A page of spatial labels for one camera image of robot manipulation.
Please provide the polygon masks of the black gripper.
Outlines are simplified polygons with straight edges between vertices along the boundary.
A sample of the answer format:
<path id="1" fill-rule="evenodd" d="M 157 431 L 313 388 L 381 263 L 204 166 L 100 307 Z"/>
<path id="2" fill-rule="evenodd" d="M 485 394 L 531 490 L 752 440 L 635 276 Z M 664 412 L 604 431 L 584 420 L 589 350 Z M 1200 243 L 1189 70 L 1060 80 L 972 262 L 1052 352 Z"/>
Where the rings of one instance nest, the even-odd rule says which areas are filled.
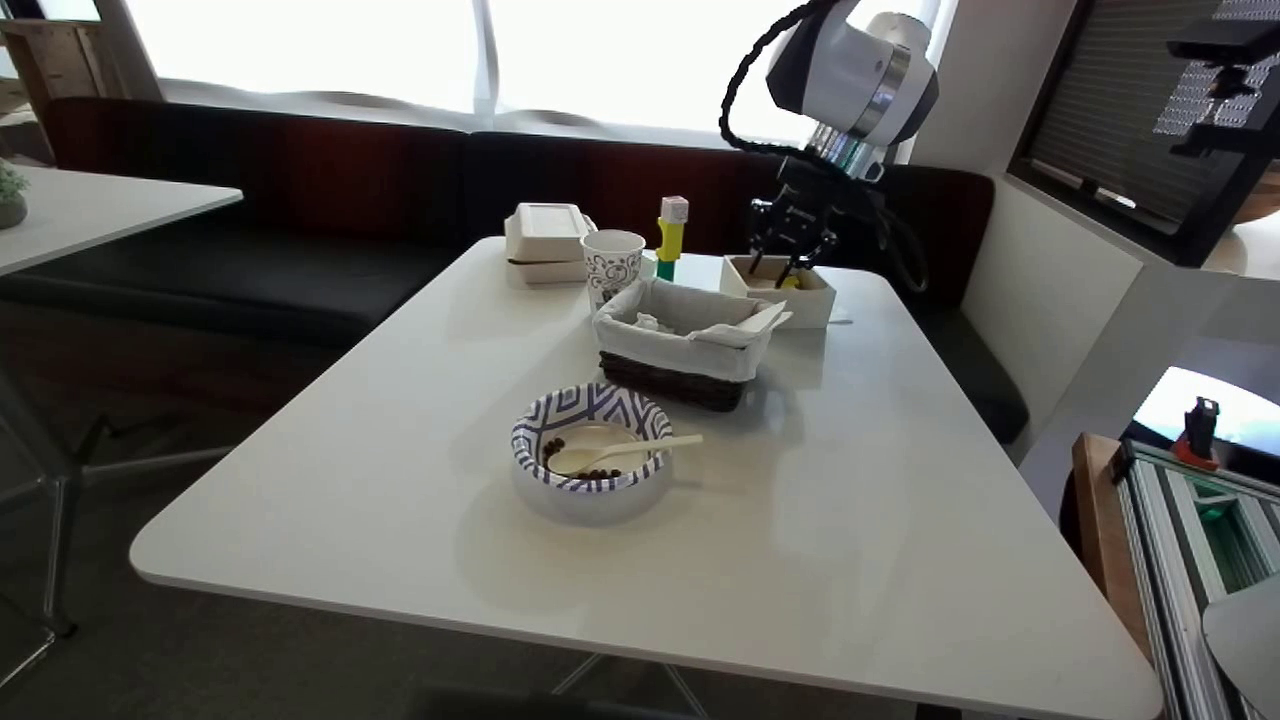
<path id="1" fill-rule="evenodd" d="M 815 162 L 783 162 L 776 192 L 752 201 L 747 281 L 760 281 L 763 255 L 788 255 L 771 289 L 797 289 L 797 263 L 849 253 L 868 232 L 863 192 Z"/>

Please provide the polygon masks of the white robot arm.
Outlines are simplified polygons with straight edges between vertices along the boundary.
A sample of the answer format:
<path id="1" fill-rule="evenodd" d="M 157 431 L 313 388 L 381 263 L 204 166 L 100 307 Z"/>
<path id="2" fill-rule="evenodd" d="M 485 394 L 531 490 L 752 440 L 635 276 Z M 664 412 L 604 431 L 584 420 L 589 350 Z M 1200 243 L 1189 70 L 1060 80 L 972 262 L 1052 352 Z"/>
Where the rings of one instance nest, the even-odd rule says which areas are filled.
<path id="1" fill-rule="evenodd" d="M 771 19 L 737 66 L 720 99 L 720 137 L 731 150 L 776 158 L 776 192 L 752 203 L 752 262 L 783 255 L 783 276 L 833 262 L 849 243 L 870 243 L 908 289 L 926 286 L 919 236 L 901 225 L 881 184 L 903 139 L 926 121 L 939 80 L 922 55 L 926 23 L 881 12 L 852 23 L 860 0 L 800 0 Z M 760 54 L 776 109 L 813 121 L 813 139 L 771 143 L 731 134 L 737 90 Z"/>

